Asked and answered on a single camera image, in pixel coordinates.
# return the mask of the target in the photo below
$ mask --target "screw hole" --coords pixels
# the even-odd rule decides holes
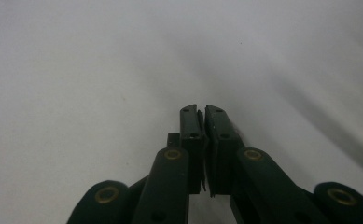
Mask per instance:
[[[306,215],[302,212],[296,212],[294,216],[297,219],[297,221],[300,223],[304,223],[304,224],[312,223],[312,219],[308,215]]]
[[[97,203],[110,203],[118,198],[119,190],[115,187],[109,186],[97,191],[94,199]]]
[[[151,220],[154,222],[162,222],[166,219],[166,214],[162,211],[154,211],[151,213]]]
[[[190,138],[197,138],[197,137],[199,137],[199,134],[198,133],[192,133],[189,136],[190,136]]]
[[[262,154],[257,152],[256,150],[247,150],[244,155],[250,159],[251,161],[259,161],[262,159]]]
[[[230,136],[227,133],[223,133],[220,135],[221,138],[230,138]]]
[[[181,158],[181,152],[176,149],[170,149],[164,153],[164,157],[167,160],[177,160]]]
[[[342,190],[342,189],[329,189],[327,191],[327,194],[330,198],[335,200],[337,203],[343,204],[343,205],[355,205],[356,204],[356,198],[353,197],[350,193]]]

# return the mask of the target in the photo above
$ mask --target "white surface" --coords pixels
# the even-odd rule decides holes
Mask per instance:
[[[301,187],[363,194],[363,1],[0,1],[0,223],[65,223],[224,108]],[[193,196],[189,223],[234,223]]]

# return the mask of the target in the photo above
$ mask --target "white backdrop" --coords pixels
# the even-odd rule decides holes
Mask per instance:
[[[363,0],[0,1],[0,223],[65,223],[224,108],[301,187],[363,194]],[[235,223],[192,196],[189,223]]]

